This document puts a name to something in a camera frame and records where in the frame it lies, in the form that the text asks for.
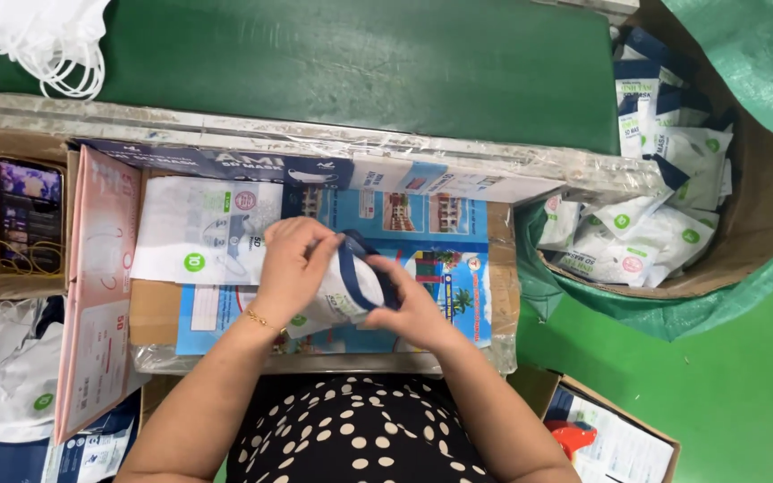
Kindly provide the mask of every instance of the woman's left hand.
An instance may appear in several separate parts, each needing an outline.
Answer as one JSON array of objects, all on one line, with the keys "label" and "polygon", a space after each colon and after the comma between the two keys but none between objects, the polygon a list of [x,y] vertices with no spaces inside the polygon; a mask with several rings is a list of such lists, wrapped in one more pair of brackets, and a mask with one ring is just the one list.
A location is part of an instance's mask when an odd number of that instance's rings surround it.
[{"label": "woman's left hand", "polygon": [[[313,218],[280,220],[264,232],[267,254],[258,294],[250,307],[280,329],[312,302],[330,259],[344,239]],[[310,252],[309,245],[317,246]]]}]

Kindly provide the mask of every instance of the red circular logo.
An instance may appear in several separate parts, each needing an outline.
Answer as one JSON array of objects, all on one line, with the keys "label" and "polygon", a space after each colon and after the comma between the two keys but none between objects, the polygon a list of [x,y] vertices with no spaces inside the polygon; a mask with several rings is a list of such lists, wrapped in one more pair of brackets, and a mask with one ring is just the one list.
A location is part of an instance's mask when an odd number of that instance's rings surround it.
[{"label": "red circular logo", "polygon": [[622,260],[622,268],[624,268],[625,271],[637,273],[643,269],[643,262],[637,257],[625,257],[625,259]]},{"label": "red circular logo", "polygon": [[255,207],[256,198],[252,192],[241,191],[234,196],[234,205],[241,210],[252,210]]}]

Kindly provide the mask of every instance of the green floor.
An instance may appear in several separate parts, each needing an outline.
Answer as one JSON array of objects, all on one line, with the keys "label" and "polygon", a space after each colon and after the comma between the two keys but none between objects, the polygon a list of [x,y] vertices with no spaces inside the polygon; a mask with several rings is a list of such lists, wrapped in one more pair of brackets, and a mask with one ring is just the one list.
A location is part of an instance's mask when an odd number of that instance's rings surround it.
[{"label": "green floor", "polygon": [[566,298],[521,307],[518,360],[567,373],[679,439],[678,483],[773,481],[773,293],[706,334],[666,343]]}]

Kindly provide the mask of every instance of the red object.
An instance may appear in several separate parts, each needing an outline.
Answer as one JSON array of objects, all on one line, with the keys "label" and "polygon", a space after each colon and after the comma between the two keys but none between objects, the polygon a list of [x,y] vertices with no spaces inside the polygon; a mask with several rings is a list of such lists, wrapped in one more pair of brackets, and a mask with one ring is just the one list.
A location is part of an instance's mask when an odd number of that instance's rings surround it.
[{"label": "red object", "polygon": [[565,456],[574,462],[574,452],[595,442],[595,437],[599,433],[597,429],[589,424],[567,421],[545,421],[544,427],[551,432],[551,435],[563,447]]}]

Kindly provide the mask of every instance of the woman's right hand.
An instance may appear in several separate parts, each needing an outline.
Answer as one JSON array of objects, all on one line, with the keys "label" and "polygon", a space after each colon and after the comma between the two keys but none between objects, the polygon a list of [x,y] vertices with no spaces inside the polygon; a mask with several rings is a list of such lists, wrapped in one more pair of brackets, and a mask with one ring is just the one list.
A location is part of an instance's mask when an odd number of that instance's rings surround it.
[{"label": "woman's right hand", "polygon": [[431,294],[401,265],[380,255],[371,255],[366,262],[389,275],[398,288],[401,308],[398,311],[372,310],[366,317],[365,327],[389,329],[409,344],[435,355],[467,342],[467,338],[443,317]]}]

